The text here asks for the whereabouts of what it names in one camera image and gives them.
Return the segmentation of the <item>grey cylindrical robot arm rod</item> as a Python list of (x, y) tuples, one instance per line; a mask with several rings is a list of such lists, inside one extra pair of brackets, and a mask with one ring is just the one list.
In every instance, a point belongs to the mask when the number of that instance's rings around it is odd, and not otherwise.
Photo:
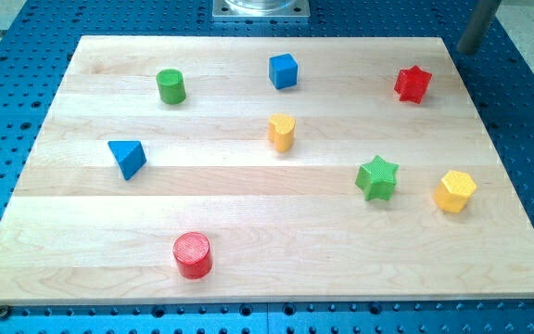
[(459, 53), (474, 55), (482, 45), (490, 24), (496, 16), (502, 0), (478, 0), (456, 49)]

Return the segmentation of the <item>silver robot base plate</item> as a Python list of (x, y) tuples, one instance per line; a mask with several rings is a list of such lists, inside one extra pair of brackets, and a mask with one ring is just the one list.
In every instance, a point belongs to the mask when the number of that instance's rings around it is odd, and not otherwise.
[(309, 0), (213, 0), (215, 19), (308, 18)]

